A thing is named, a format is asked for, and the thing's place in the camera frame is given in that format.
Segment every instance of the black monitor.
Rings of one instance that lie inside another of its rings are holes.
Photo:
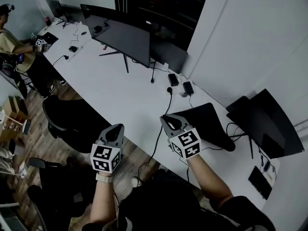
[[[150,67],[150,25],[112,9],[81,4],[91,37]]]
[[[292,123],[266,89],[252,99],[241,97],[227,110],[227,117],[250,136],[269,158],[304,151]]]
[[[69,21],[75,21],[77,23],[82,22],[82,24],[85,24],[85,17],[83,16],[81,8],[66,4],[62,4],[61,6]]]
[[[46,0],[46,2],[54,17],[57,17],[65,22],[69,22],[69,19],[64,13],[63,8],[58,0]]]

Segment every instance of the white watch strap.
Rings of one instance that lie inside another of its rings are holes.
[[[100,175],[99,173],[96,173],[96,180],[102,181],[105,183],[112,183],[114,181],[114,178],[112,176],[104,176],[104,175]]]

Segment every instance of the white desk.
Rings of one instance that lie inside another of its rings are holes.
[[[70,40],[75,38],[72,35],[75,30],[76,25],[68,25],[64,29],[61,25],[50,26],[48,31],[59,38],[45,53],[51,63],[54,63],[62,55],[72,55],[68,51],[68,46]],[[79,30],[77,34],[80,35],[83,31]],[[99,57],[99,54],[113,50],[108,48],[103,51],[103,45],[89,39],[89,33],[79,36],[80,42],[73,42],[73,45],[78,46],[87,42],[83,49],[75,57],[72,57],[70,62],[63,58],[54,67],[75,91],[108,122],[124,124],[125,136],[151,155],[161,127],[159,117],[167,110],[170,100],[170,94],[166,91],[169,86],[168,72],[155,70],[155,83],[151,84],[152,69],[147,69],[128,59],[129,74],[127,74],[121,54]],[[156,64],[156,67],[163,68],[160,64]],[[212,103],[222,127],[225,129],[227,124],[231,122],[226,117],[226,109],[197,86],[194,86],[194,91],[191,104],[196,107]],[[189,97],[182,98],[178,94],[173,95],[169,113],[189,108]],[[234,127],[230,129],[230,134],[233,132]],[[228,184],[234,195],[247,196],[256,207],[262,209],[265,200],[248,181],[254,166],[259,167],[261,164],[257,146],[253,144],[254,160],[252,160],[247,137],[240,138],[235,144],[234,152],[206,149],[201,152],[201,156]],[[203,141],[203,148],[209,146],[217,148]],[[160,136],[154,159],[182,178],[187,179],[187,166],[168,147],[164,131]],[[275,159],[272,163],[278,172],[279,161]],[[275,174],[271,169],[269,173],[275,179]],[[191,171],[189,179],[192,184],[199,187]]]

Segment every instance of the seated man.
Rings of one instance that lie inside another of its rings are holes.
[[[91,209],[91,223],[83,231],[275,231],[272,222],[246,197],[231,190],[200,155],[187,160],[200,188],[217,213],[202,209],[189,185],[181,180],[157,177],[134,188],[121,202],[118,219],[111,175],[98,181]]]
[[[23,54],[24,61],[17,65],[17,71],[21,74],[26,72],[41,96],[47,98],[54,90],[54,85],[47,87],[48,78],[57,79],[62,85],[65,85],[66,81],[44,56],[37,54],[41,52],[41,47],[26,46],[30,39],[19,41],[10,31],[4,29],[4,25],[8,22],[9,11],[7,5],[0,6],[0,52],[9,55]]]

